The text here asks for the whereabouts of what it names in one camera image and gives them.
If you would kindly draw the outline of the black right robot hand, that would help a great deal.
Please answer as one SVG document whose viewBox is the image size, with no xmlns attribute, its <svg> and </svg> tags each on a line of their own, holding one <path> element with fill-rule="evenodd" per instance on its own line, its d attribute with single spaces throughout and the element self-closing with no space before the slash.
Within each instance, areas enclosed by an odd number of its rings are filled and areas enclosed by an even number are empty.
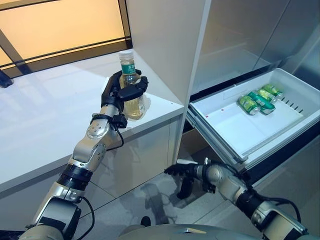
<svg viewBox="0 0 320 240">
<path fill-rule="evenodd" d="M 199 164 L 196 163 L 176 163 L 164 170 L 165 174 L 171 176 L 180 176 L 183 178 L 180 191 L 176 194 L 180 200 L 188 198 L 193 191 L 194 179 L 198 178 L 197 169 Z"/>
</svg>

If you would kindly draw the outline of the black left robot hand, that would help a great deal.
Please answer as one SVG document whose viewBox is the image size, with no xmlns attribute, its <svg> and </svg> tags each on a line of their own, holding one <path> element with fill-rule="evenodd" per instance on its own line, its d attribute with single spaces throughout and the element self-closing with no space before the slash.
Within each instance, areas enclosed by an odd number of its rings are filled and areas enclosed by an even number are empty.
<svg viewBox="0 0 320 240">
<path fill-rule="evenodd" d="M 124 102 L 134 100 L 143 95 L 148 87 L 146 76 L 140 78 L 140 82 L 130 84 L 124 88 L 120 86 L 122 71 L 114 73 L 107 81 L 107 85 L 101 94 L 101 107 L 113 105 L 120 113 L 124 110 Z"/>
</svg>

